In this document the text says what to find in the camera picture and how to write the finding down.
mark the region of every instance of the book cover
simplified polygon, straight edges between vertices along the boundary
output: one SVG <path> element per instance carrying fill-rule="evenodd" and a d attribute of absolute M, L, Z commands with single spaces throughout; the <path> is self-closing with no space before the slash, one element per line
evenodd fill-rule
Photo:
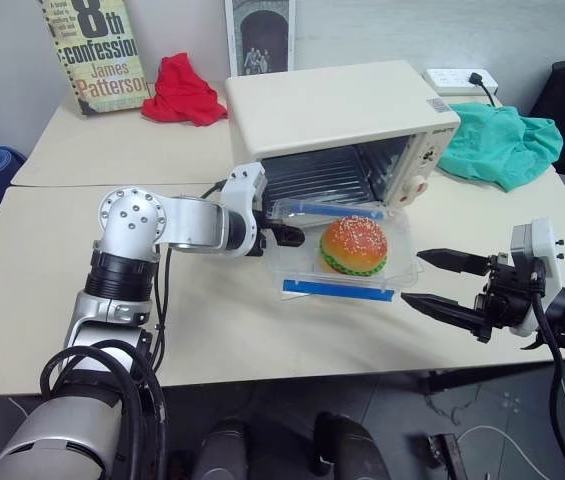
<path fill-rule="evenodd" d="M 40 0 L 53 45 L 84 115 L 149 98 L 124 0 Z"/>

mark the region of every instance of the white wall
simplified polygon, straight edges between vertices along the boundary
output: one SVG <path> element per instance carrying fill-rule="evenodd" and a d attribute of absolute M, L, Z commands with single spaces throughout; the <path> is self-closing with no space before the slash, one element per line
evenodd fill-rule
<path fill-rule="evenodd" d="M 229 73 L 224 0 L 127 0 L 149 81 L 188 51 L 207 80 Z M 0 143 L 30 153 L 67 82 L 37 0 L 0 0 Z M 484 67 L 528 111 L 565 59 L 564 0 L 297 0 L 296 68 L 403 58 Z"/>

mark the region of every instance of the hamburger bun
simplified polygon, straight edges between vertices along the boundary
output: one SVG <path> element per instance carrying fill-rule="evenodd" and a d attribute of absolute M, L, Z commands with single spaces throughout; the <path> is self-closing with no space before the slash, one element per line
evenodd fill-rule
<path fill-rule="evenodd" d="M 386 264 L 388 242 L 382 229 L 367 217 L 343 217 L 320 239 L 320 256 L 333 269 L 348 275 L 369 276 Z"/>

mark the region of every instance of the picture frame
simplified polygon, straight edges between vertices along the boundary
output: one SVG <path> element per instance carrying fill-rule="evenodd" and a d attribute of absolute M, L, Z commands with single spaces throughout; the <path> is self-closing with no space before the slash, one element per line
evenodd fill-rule
<path fill-rule="evenodd" d="M 224 0 L 231 76 L 293 70 L 295 0 Z"/>

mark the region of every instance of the gray floor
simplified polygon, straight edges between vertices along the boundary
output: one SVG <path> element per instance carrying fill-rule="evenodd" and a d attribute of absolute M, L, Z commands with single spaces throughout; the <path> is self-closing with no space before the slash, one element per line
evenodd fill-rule
<path fill-rule="evenodd" d="M 196 451 L 205 433 L 226 416 L 247 421 L 252 438 L 251 479 L 313 479 L 306 470 L 315 416 L 329 410 L 361 422 L 374 436 L 394 479 L 447 478 L 419 459 L 425 434 L 462 433 L 475 425 L 506 431 L 549 478 L 565 479 L 565 465 L 548 423 L 551 368 L 447 390 L 426 397 L 415 390 L 418 375 L 247 382 L 166 389 L 173 450 Z M 560 397 L 565 433 L 565 402 Z M 37 399 L 20 398 L 31 410 Z M 449 418 L 456 409 L 453 422 Z M 22 421 L 0 398 L 0 446 Z M 461 442 L 469 478 L 539 478 L 495 432 L 478 430 Z"/>

